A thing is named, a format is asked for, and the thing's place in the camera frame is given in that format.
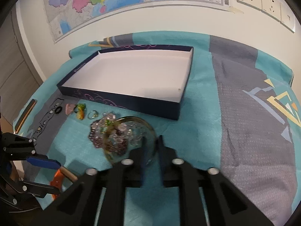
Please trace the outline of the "tortoiseshell bangle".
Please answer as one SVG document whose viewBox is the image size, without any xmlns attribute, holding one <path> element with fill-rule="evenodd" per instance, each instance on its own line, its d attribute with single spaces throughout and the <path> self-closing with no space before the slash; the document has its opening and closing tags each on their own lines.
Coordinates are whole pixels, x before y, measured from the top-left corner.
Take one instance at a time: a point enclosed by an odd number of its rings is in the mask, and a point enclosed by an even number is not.
<svg viewBox="0 0 301 226">
<path fill-rule="evenodd" d="M 105 157 L 116 164 L 130 156 L 130 151 L 145 146 L 146 164 L 150 164 L 157 152 L 158 136 L 154 128 L 144 119 L 125 116 L 111 122 L 103 134 Z"/>
</svg>

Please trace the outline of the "wooden headboard edge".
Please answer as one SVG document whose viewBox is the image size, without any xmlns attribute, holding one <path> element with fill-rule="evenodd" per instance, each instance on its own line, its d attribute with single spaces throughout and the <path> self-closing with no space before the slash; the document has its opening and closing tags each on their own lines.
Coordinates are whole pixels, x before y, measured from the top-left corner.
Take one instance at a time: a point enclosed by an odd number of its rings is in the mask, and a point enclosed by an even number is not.
<svg viewBox="0 0 301 226">
<path fill-rule="evenodd" d="M 27 117 L 29 116 L 29 114 L 33 110 L 36 103 L 37 103 L 36 99 L 31 99 L 31 101 L 27 104 L 27 106 L 25 107 L 25 109 L 21 113 L 21 115 L 20 115 L 19 119 L 17 120 L 17 123 L 14 127 L 15 128 L 15 131 L 14 131 L 15 134 L 19 133 L 20 129 L 22 128 L 24 122 L 26 121 Z"/>
</svg>

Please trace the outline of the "navy box lid tray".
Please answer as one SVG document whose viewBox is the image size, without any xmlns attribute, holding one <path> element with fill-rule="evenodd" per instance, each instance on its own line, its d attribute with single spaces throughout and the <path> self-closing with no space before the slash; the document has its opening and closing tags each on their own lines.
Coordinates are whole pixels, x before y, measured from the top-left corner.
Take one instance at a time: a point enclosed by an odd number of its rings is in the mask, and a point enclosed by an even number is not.
<svg viewBox="0 0 301 226">
<path fill-rule="evenodd" d="M 58 84 L 63 95 L 178 120 L 193 47 L 131 45 L 98 50 Z"/>
</svg>

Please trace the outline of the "teal grey patterned blanket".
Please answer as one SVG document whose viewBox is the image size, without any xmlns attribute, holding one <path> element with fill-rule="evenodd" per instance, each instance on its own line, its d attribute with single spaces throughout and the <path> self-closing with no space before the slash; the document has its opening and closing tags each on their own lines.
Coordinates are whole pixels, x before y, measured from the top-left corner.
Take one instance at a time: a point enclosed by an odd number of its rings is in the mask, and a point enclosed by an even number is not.
<svg viewBox="0 0 301 226">
<path fill-rule="evenodd" d="M 33 94 L 37 104 L 20 134 L 33 137 L 55 99 L 57 84 L 94 52 L 131 45 L 193 47 L 193 59 L 178 120 L 76 97 L 88 110 L 135 115 L 149 122 L 167 146 L 197 168 L 215 166 L 274 225 L 284 225 L 300 203 L 300 104 L 293 71 L 248 45 L 206 34 L 141 32 L 110 37 L 70 51 L 70 59 Z"/>
</svg>

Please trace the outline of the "white wall sockets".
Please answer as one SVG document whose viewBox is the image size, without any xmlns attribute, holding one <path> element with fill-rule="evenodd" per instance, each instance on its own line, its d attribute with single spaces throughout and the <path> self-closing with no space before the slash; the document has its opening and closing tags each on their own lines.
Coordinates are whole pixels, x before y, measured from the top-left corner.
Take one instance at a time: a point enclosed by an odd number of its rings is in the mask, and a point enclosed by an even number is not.
<svg viewBox="0 0 301 226">
<path fill-rule="evenodd" d="M 280 22 L 295 33 L 295 15 L 293 11 L 279 0 L 237 0 L 238 3 L 250 6 Z"/>
</svg>

